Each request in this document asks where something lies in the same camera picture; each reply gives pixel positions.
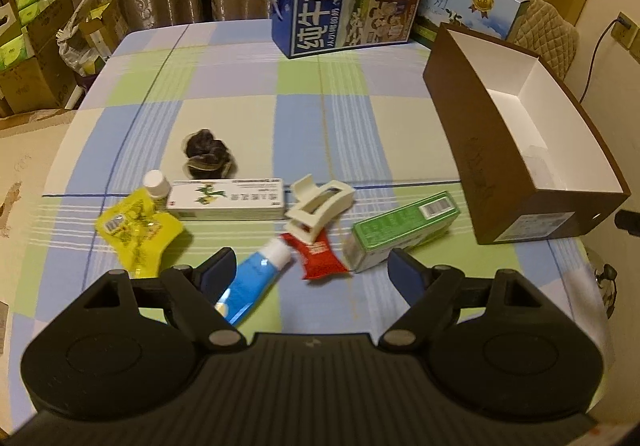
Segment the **cream hair claw clip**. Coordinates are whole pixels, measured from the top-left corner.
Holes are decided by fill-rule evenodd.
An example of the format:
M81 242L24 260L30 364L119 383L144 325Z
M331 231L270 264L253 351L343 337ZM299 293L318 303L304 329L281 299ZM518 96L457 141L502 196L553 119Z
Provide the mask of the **cream hair claw clip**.
M354 203L355 188L337 180L322 185L314 182L311 174L305 175L291 186L294 205L285 212L284 229L302 241L313 244L322 229Z

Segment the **red candy packet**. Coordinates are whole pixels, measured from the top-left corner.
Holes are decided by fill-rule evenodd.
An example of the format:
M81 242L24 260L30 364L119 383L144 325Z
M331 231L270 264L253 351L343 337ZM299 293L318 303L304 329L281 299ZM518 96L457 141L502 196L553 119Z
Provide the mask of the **red candy packet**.
M312 244L303 243L291 233L283 233L281 237L300 255L305 281L324 281L330 276L349 274L349 269L333 252L325 229Z

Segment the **dark velvet scrunchie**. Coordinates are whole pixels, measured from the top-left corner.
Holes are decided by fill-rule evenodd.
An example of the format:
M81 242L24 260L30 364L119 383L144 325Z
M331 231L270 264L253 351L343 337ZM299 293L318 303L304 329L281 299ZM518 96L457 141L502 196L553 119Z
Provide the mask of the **dark velvet scrunchie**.
M193 180L230 179L235 173L235 161L230 149L213 132L201 129L189 135L183 143L186 174Z

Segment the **green white medicine box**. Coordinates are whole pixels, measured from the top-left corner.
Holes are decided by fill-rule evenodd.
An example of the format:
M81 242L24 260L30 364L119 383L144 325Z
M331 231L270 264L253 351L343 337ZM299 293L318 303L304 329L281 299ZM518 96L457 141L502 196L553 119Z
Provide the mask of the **green white medicine box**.
M343 244L349 270L359 273L387 260L393 249L407 250L444 235L460 210L448 192L363 219Z

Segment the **cardboard box with tissue packs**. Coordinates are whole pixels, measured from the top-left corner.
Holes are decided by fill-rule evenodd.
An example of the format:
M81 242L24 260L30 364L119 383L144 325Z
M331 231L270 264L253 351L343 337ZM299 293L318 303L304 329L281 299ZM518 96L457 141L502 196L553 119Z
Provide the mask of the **cardboard box with tissue packs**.
M11 0L1 8L1 97L13 114L63 107L76 87L56 35L72 0Z

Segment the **yellow snack pouch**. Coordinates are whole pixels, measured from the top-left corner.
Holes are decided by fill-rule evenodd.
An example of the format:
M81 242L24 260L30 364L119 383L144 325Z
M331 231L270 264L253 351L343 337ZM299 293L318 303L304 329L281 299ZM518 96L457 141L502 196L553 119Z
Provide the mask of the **yellow snack pouch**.
M115 251L122 267L137 278L160 273L164 251L183 232L182 223L158 210L139 188L96 219L96 231Z

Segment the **open cardboard box with bag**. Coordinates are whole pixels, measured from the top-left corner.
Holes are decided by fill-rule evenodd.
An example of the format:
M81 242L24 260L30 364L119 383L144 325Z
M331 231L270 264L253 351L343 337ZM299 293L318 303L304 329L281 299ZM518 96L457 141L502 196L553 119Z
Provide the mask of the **open cardboard box with bag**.
M56 34L58 54L81 77L94 76L128 35L129 27L117 0L81 0Z

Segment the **blue toothpaste tube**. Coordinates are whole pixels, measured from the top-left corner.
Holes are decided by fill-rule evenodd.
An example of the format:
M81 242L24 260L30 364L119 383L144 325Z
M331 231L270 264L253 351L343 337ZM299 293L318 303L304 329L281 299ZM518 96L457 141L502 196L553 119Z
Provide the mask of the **blue toothpaste tube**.
M237 268L233 281L215 304L231 325L239 325L290 264L292 253L280 237L250 255Z

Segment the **small white medicine bottle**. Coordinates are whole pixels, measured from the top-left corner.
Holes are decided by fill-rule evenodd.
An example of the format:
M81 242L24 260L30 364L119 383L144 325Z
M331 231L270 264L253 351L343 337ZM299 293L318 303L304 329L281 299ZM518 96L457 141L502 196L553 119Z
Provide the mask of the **small white medicine bottle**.
M152 199L166 199L171 191L167 177L160 170L150 170L145 173L142 185Z

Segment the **white ointment box with bird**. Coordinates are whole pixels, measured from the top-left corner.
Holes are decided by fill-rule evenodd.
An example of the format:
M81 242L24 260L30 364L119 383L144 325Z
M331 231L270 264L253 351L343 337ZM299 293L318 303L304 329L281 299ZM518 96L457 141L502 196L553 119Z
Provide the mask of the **white ointment box with bird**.
M167 211L178 219L204 221L276 221L284 216L280 179L177 181Z

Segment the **light blue milk carton box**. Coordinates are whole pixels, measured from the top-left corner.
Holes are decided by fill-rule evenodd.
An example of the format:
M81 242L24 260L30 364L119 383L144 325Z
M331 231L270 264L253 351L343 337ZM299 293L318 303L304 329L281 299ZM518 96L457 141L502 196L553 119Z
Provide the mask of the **light blue milk carton box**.
M510 40L528 7L529 0L421 0L411 38L430 48L439 25L447 23Z

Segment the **brown cardboard shoe box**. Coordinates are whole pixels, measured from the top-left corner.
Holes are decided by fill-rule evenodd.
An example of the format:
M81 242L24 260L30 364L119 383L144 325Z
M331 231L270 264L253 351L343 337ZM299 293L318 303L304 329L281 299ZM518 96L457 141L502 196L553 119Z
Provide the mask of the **brown cardboard shoe box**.
M586 235L630 196L600 132L535 52L442 24L423 78L479 244Z

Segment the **wall power socket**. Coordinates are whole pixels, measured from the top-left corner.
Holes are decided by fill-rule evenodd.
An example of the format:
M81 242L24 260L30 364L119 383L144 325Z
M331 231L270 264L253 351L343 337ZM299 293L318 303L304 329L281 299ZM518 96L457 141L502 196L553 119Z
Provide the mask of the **wall power socket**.
M640 62L639 25L625 13L617 15L611 30L611 37L626 50L636 62Z

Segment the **beige quilted chair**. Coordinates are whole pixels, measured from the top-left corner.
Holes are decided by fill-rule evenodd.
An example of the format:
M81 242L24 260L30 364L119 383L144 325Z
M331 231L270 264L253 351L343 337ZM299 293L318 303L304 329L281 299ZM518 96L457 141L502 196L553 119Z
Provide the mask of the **beige quilted chair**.
M551 3L528 0L511 41L541 56L555 75L564 79L576 56L579 34Z

